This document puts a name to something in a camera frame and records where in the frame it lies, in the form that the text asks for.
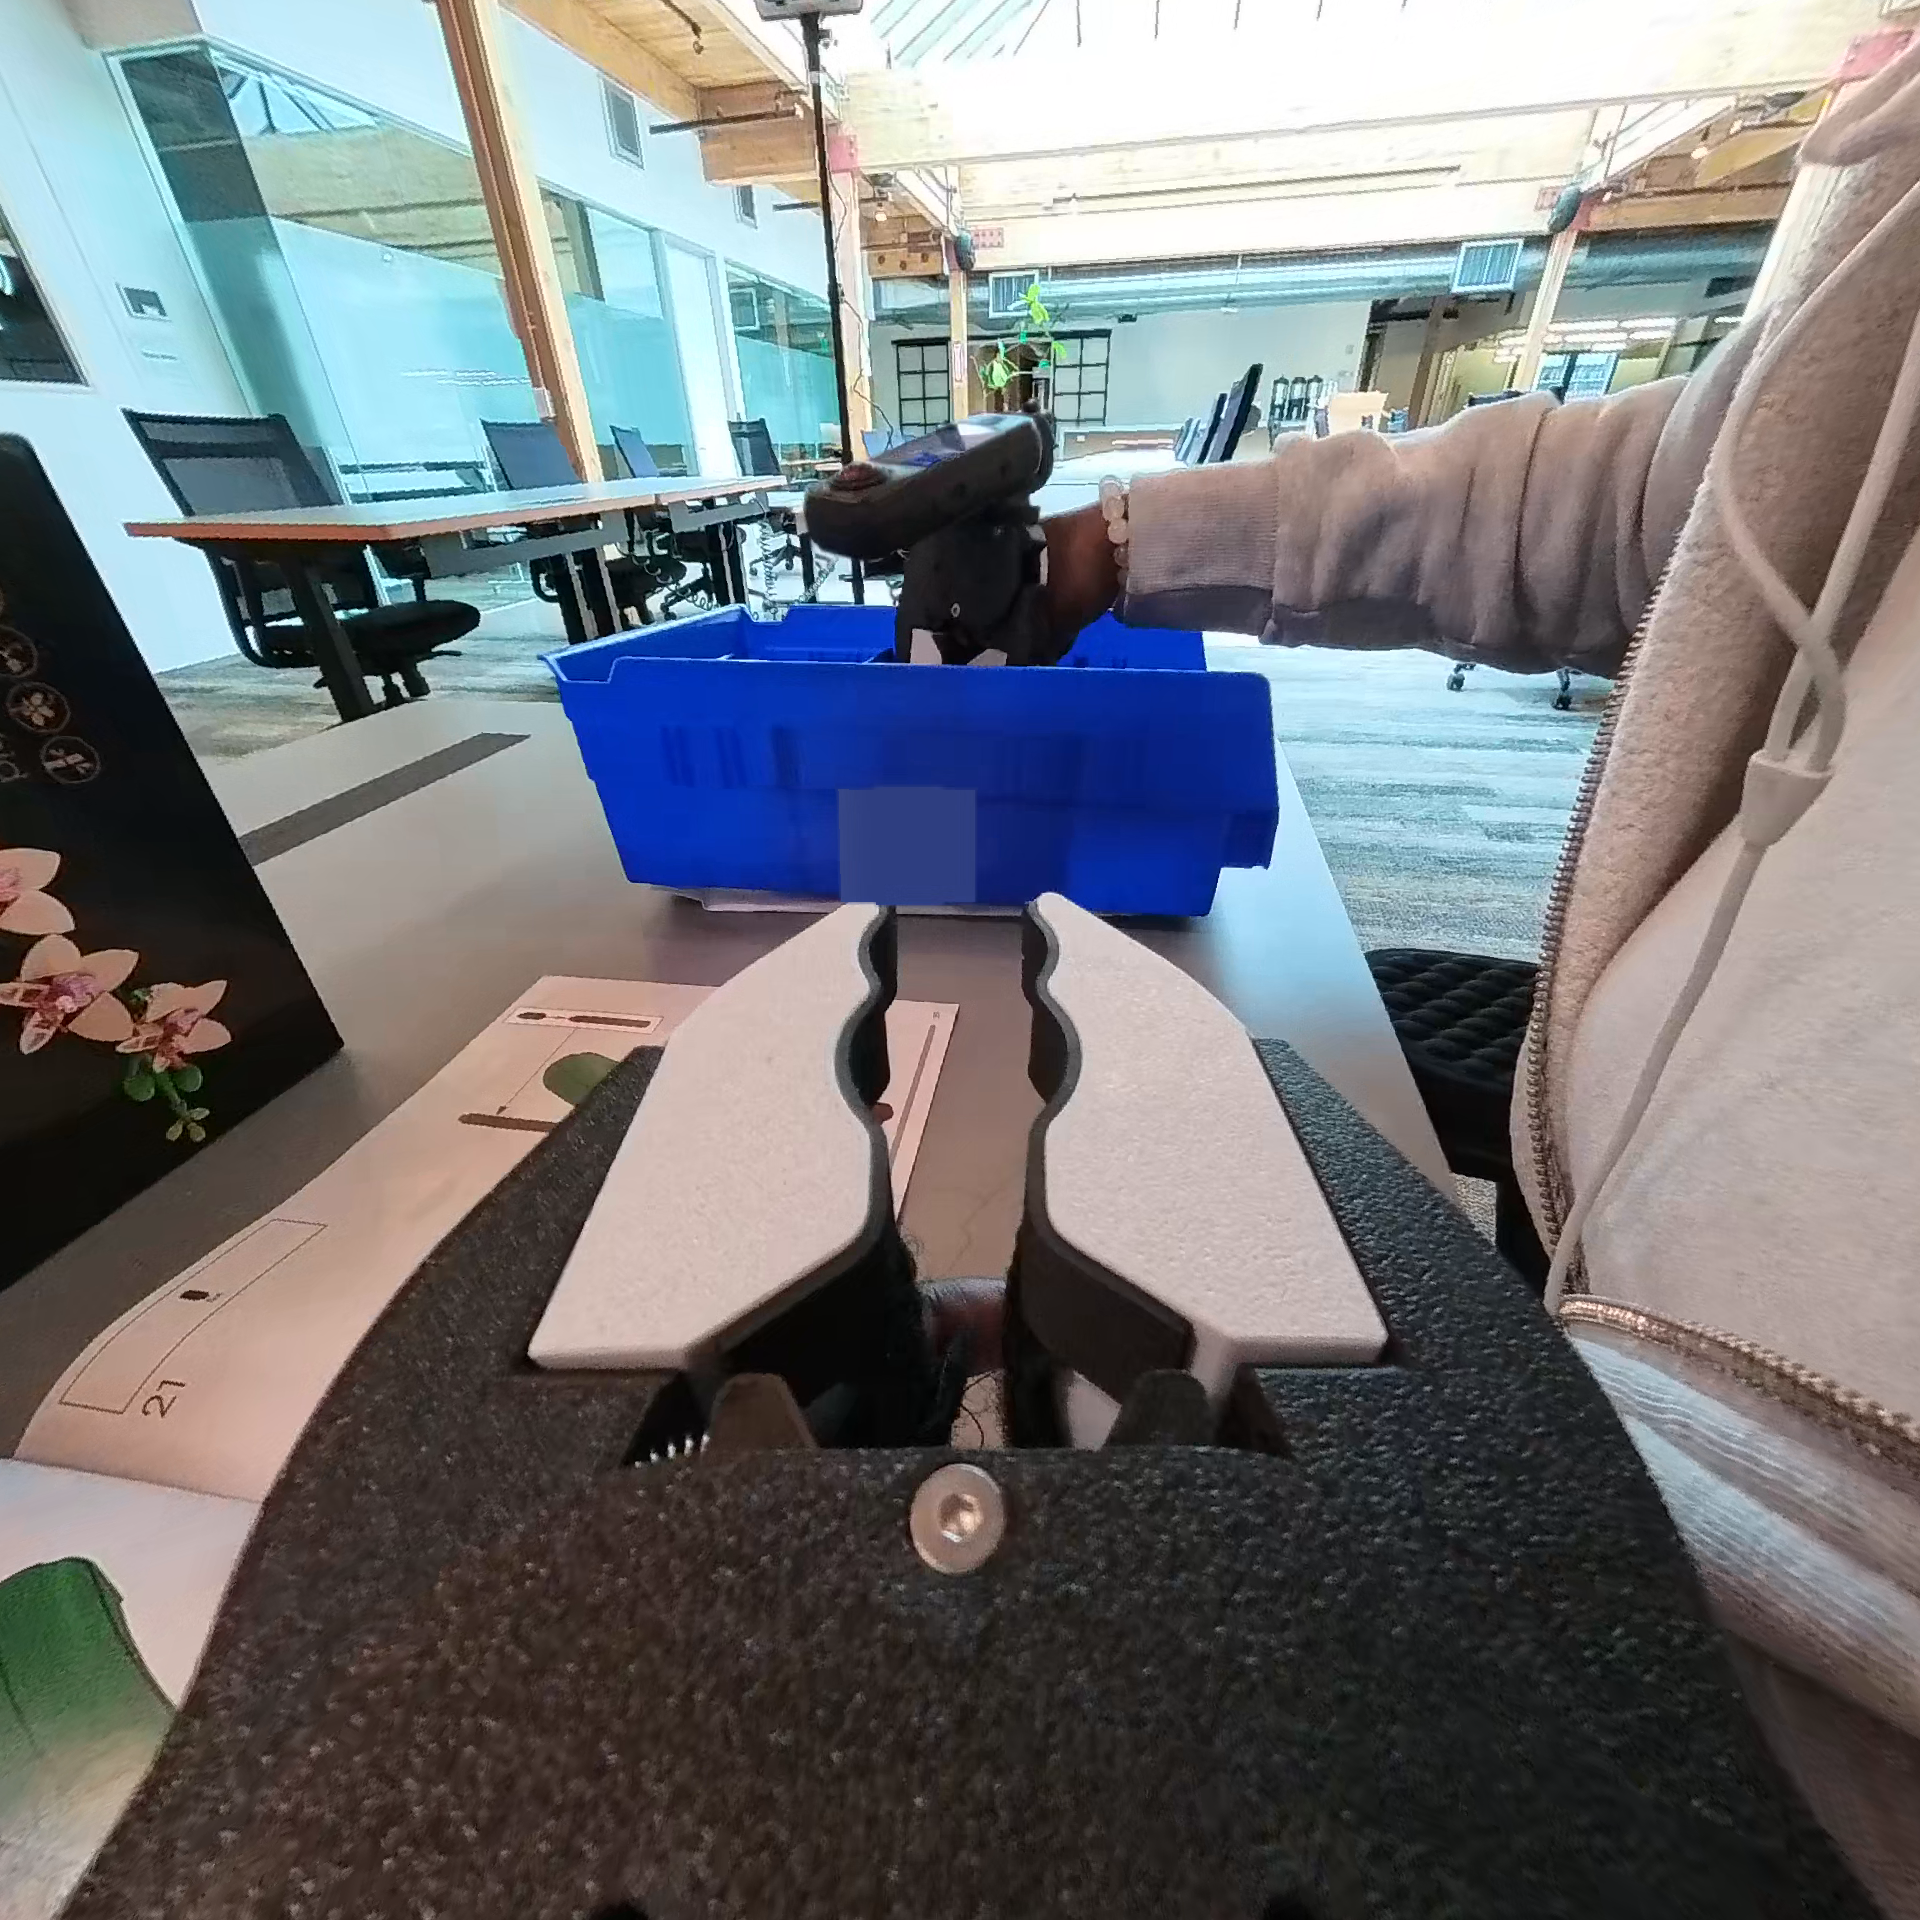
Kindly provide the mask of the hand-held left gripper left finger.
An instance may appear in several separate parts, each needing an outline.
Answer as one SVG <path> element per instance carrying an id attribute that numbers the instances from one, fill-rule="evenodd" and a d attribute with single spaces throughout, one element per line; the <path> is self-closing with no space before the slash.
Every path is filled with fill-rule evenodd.
<path id="1" fill-rule="evenodd" d="M 845 903 L 687 1015 L 530 1335 L 549 1373 L 787 1373 L 881 1343 L 901 1234 L 890 1085 L 896 911 Z"/>

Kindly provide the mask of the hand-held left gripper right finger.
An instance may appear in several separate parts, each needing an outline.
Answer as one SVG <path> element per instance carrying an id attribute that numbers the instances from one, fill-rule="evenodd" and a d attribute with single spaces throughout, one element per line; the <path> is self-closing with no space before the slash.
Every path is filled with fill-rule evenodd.
<path id="1" fill-rule="evenodd" d="M 1153 1373 L 1221 1410 L 1243 1369 L 1369 1367 L 1388 1326 L 1243 1024 L 1066 895 L 1025 911 L 1040 1095 L 1008 1279 L 1023 1410 Z"/>

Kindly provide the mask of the blue plastic bin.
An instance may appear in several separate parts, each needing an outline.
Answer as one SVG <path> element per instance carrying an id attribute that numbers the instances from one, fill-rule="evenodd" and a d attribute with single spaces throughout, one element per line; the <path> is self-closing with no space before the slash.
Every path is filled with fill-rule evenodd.
<path id="1" fill-rule="evenodd" d="M 544 655 L 621 870 L 693 895 L 1204 916 L 1281 825 L 1259 674 L 1099 620 L 1064 662 L 901 662 L 890 607 L 728 607 Z"/>

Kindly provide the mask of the person's right forearm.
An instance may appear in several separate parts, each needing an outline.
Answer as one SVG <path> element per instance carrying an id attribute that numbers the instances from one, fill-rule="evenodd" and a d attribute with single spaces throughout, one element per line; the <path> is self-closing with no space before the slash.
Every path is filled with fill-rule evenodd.
<path id="1" fill-rule="evenodd" d="M 1740 351 L 1599 399 L 1535 392 L 1129 488 L 1119 620 L 1615 680 L 1706 472 Z"/>

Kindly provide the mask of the grey desk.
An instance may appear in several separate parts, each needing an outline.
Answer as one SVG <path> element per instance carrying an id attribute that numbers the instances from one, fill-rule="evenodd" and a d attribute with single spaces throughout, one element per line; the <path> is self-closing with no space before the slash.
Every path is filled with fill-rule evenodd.
<path id="1" fill-rule="evenodd" d="M 343 1053 L 5 1289 L 5 1454 L 113 1318 L 321 1174 L 540 975 L 720 985 L 803 924 L 627 882 L 556 704 L 439 695 L 216 761 L 208 781 L 242 839 L 321 810 L 258 874 Z M 1210 916 L 1133 934 L 1296 1048 L 1455 1202 L 1282 748 L 1277 794 L 1264 869 L 1227 870 Z"/>

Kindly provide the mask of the person's right hand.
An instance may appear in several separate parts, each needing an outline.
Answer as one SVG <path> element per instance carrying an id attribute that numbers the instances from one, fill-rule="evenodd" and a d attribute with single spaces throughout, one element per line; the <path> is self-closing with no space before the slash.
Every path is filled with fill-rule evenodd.
<path id="1" fill-rule="evenodd" d="M 1049 661 L 1068 655 L 1083 629 L 1114 612 L 1121 601 L 1131 542 L 1128 517 L 1128 492 L 1121 488 L 1040 521 Z"/>

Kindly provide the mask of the green potted plant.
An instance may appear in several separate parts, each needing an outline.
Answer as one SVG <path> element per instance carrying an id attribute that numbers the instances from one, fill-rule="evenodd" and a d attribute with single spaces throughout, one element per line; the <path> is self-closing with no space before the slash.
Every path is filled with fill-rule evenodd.
<path id="1" fill-rule="evenodd" d="M 1019 285 L 1010 322 L 1016 329 L 983 344 L 977 356 L 983 401 L 992 413 L 1051 416 L 1059 342 L 1043 279 L 1031 276 Z"/>

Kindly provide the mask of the black computer monitor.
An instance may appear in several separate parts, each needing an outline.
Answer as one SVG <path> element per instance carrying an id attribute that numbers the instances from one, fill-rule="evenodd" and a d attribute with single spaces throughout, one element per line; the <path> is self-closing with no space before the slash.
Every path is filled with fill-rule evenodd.
<path id="1" fill-rule="evenodd" d="M 1215 394 L 1208 410 L 1186 420 L 1175 442 L 1180 466 L 1227 463 L 1235 457 L 1258 405 L 1261 373 L 1259 360 L 1251 362 L 1229 389 Z"/>

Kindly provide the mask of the black textured chair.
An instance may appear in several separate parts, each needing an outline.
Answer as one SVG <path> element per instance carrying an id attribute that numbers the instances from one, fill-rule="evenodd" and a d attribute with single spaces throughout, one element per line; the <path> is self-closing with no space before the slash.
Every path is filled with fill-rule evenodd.
<path id="1" fill-rule="evenodd" d="M 1492 1185 L 1496 1245 L 1544 1293 L 1551 1256 L 1532 1225 L 1508 1138 L 1538 967 L 1405 945 L 1362 958 L 1447 1166 Z"/>

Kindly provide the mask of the black tripod pole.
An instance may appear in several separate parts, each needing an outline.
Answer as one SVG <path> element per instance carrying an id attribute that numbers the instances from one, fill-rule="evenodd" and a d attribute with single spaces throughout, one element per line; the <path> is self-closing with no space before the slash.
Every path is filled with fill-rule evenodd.
<path id="1" fill-rule="evenodd" d="M 861 1 L 752 1 L 760 21 L 792 23 L 800 28 L 800 48 L 808 85 L 808 112 L 811 121 L 815 174 L 821 189 L 824 253 L 831 309 L 831 346 L 834 409 L 839 428 L 841 463 L 853 466 L 860 453 L 853 420 L 853 374 L 849 366 L 845 279 L 841 273 L 841 244 L 834 225 L 832 154 L 827 129 L 827 74 L 825 74 L 825 21 L 858 16 Z"/>

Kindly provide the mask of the building instruction booklet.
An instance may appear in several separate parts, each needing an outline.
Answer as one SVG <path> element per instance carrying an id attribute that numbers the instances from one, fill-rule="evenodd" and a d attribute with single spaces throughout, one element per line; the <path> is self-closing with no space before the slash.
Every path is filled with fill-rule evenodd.
<path id="1" fill-rule="evenodd" d="M 5 1916 L 58 1916 L 154 1762 L 256 1513 L 394 1293 L 705 988 L 540 977 L 330 1167 L 96 1335 L 2 1468 Z"/>

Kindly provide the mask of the black mesh office chair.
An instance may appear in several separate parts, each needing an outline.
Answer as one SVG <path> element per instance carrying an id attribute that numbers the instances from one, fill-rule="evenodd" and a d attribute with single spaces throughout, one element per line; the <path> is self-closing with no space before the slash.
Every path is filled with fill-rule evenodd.
<path id="1" fill-rule="evenodd" d="M 183 517 L 220 512 L 336 508 L 328 479 L 285 416 L 159 416 L 127 410 Z M 224 601 L 239 653 L 258 666 L 315 664 L 307 626 L 283 570 L 256 550 L 218 556 L 208 566 Z M 332 605 L 353 655 L 379 682 L 387 709 L 423 698 L 423 661 L 458 655 L 458 639 L 477 626 L 477 607 L 425 596 L 387 604 L 363 546 L 311 562 L 315 589 Z"/>
<path id="2" fill-rule="evenodd" d="M 568 446 L 553 423 L 546 420 L 483 420 L 480 432 L 487 438 L 492 462 L 511 492 L 543 492 L 570 488 L 581 481 L 581 474 L 570 458 Z M 652 578 L 625 550 L 609 550 L 604 557 L 612 604 L 620 622 L 639 622 L 648 626 Z"/>

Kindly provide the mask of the wooden top office table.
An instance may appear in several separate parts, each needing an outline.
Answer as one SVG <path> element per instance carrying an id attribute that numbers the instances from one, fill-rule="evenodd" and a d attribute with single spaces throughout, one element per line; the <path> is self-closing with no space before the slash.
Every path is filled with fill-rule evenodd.
<path id="1" fill-rule="evenodd" d="M 131 540 L 175 540 L 224 559 L 276 566 L 296 599 L 308 652 L 339 718 L 349 725 L 377 711 L 368 677 L 321 584 L 321 568 L 353 556 L 413 559 L 427 581 L 530 565 L 568 562 L 563 612 L 570 642 L 617 633 L 605 556 L 648 519 L 677 534 L 722 537 L 722 588 L 740 591 L 731 546 L 739 521 L 789 503 L 777 474 L 667 474 L 599 484 L 413 496 L 399 503 L 345 503 L 131 519 Z"/>

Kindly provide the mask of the person's torso in hoodie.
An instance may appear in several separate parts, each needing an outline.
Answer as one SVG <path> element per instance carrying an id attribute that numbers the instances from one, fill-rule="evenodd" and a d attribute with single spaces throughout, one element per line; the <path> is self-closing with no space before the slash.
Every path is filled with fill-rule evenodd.
<path id="1" fill-rule="evenodd" d="M 1834 177 L 1824 221 L 1727 350 L 1745 358 L 1733 394 L 1915 184 L 1915 135 L 1908 40 L 1809 142 Z M 1740 446 L 1754 534 L 1809 605 L 1915 329 L 1915 273 L 1913 220 L 1816 318 Z M 1698 494 L 1554 908 L 1551 1151 L 1573 1192 L 1690 970 L 1793 662 Z M 1776 1758 L 1883 1916 L 1915 1916 L 1915 566 L 1913 413 L 1834 637 L 1849 711 L 1831 781 L 1768 853 L 1560 1316 Z"/>

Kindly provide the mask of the black box with orchid print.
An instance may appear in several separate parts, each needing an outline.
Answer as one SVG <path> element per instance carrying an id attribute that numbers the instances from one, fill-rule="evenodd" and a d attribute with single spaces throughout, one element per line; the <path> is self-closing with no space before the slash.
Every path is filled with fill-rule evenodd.
<path id="1" fill-rule="evenodd" d="M 330 1017 L 36 449 L 2 438 L 2 1284 L 330 1062 Z"/>

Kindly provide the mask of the white hoodie drawstring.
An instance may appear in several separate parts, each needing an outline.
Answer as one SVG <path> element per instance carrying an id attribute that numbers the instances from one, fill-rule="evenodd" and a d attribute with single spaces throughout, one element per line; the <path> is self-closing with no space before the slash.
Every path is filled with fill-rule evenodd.
<path id="1" fill-rule="evenodd" d="M 1761 409 L 1762 394 L 1778 382 L 1778 369 L 1796 350 L 1816 318 L 1834 304 L 1840 289 L 1859 281 L 1868 263 L 1892 248 L 1915 220 L 1915 184 L 1849 248 L 1834 276 L 1824 279 L 1811 300 L 1800 304 L 1756 351 L 1745 384 L 1736 391 L 1721 438 L 1707 462 L 1698 508 L 1720 540 L 1728 544 L 1745 588 L 1761 601 L 1769 626 L 1793 648 L 1793 662 L 1768 714 L 1762 742 L 1741 765 L 1741 792 L 1736 810 L 1736 855 L 1721 880 L 1707 926 L 1700 932 L 1688 975 L 1671 999 L 1665 1022 L 1649 1044 L 1624 1110 L 1593 1177 L 1585 1191 L 1556 1181 L 1551 1151 L 1548 1040 L 1553 1033 L 1553 997 L 1536 999 L 1528 1033 L 1528 1122 L 1538 1132 L 1538 1181 L 1545 1200 L 1556 1202 L 1553 1221 L 1553 1258 L 1544 1284 L 1544 1306 L 1563 1316 L 1568 1302 L 1587 1286 L 1580 1277 L 1583 1234 L 1633 1149 L 1649 1106 L 1658 1096 L 1665 1070 L 1675 1053 L 1693 1009 L 1703 1000 L 1713 975 L 1736 934 L 1745 901 L 1769 850 L 1773 850 L 1834 778 L 1834 765 L 1848 725 L 1848 693 L 1835 653 L 1835 629 L 1857 589 L 1865 562 L 1868 540 L 1875 534 L 1905 442 L 1915 413 L 1915 327 L 1908 332 L 1905 358 L 1890 384 L 1872 449 L 1864 466 L 1859 492 L 1851 496 L 1831 562 L 1823 573 L 1816 604 L 1787 584 L 1762 542 L 1754 534 L 1740 481 L 1740 446 Z"/>

